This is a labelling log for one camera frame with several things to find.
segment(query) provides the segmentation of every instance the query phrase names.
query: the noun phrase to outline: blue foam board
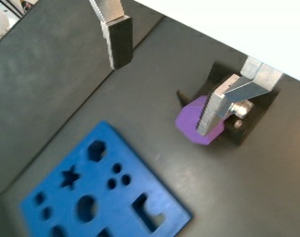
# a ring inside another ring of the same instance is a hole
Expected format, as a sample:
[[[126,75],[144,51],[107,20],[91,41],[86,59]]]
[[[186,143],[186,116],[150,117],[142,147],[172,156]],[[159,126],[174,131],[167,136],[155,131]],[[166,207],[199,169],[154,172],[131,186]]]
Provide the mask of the blue foam board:
[[[102,121],[21,202],[35,237],[170,237],[191,215]]]

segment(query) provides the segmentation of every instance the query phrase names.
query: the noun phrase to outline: purple shape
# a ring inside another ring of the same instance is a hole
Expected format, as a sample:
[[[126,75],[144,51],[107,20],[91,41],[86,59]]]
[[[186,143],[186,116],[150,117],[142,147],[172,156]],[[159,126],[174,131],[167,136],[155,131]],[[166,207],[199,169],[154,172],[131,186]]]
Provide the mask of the purple shape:
[[[200,117],[202,109],[207,101],[207,96],[200,96],[183,108],[175,118],[175,126],[192,143],[208,145],[225,130],[223,121],[220,121],[206,136],[202,136],[196,130],[196,123]]]

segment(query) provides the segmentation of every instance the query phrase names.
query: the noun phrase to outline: metal bracket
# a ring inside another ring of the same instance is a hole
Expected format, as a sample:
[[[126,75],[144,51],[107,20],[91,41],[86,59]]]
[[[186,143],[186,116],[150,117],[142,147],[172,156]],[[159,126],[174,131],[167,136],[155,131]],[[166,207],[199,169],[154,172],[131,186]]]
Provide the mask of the metal bracket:
[[[119,69],[132,59],[132,18],[124,15],[120,0],[90,2],[107,40],[110,66]]]
[[[233,114],[242,119],[253,108],[247,99],[270,92],[282,76],[281,71],[247,57],[241,77],[233,74],[208,98],[196,124],[198,133],[206,136],[220,120]]]

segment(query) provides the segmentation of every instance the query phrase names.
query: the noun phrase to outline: star-shaped hole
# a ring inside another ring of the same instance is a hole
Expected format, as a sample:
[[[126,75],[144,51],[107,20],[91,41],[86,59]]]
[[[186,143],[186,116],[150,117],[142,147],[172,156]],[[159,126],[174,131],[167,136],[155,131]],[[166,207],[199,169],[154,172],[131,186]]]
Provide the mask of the star-shaped hole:
[[[60,188],[69,187],[72,190],[75,188],[75,181],[79,179],[79,174],[75,173],[75,166],[71,166],[69,170],[61,171],[63,182],[60,184]]]

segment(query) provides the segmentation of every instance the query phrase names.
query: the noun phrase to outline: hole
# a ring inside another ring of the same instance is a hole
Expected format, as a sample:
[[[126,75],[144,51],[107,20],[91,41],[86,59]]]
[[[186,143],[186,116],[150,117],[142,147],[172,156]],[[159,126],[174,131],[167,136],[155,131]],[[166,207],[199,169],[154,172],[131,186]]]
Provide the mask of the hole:
[[[112,171],[114,171],[115,174],[120,173],[122,165],[119,163],[114,164]]]
[[[160,224],[163,223],[164,216],[163,214],[158,214],[155,216],[148,215],[144,208],[146,199],[147,199],[147,196],[143,193],[134,201],[132,209],[136,215],[140,217],[140,221],[143,222],[147,230],[150,230],[150,232],[154,232],[156,228],[160,226]]]
[[[114,188],[115,188],[115,180],[114,180],[114,179],[108,179],[107,187],[108,187],[110,189],[114,189]]]
[[[43,202],[44,202],[44,193],[43,192],[39,192],[36,195],[35,195],[35,203],[36,205],[39,206]]]
[[[51,229],[51,237],[65,237],[65,232],[60,226]]]
[[[106,156],[106,144],[100,141],[94,141],[88,146],[88,159],[98,162]]]
[[[79,179],[79,174],[75,173],[75,166],[69,167],[69,170],[61,171],[63,182],[60,188],[69,187],[72,190],[75,188],[75,181]]]
[[[41,219],[48,220],[51,218],[52,211],[49,207],[45,207],[44,210],[41,211]]]
[[[107,228],[102,229],[102,231],[98,233],[96,237],[111,237],[108,229]]]
[[[122,177],[122,183],[124,185],[128,185],[130,182],[131,182],[130,176],[127,174],[124,174],[123,177]]]
[[[98,205],[91,196],[84,195],[76,203],[76,215],[84,222],[90,222],[96,215]]]

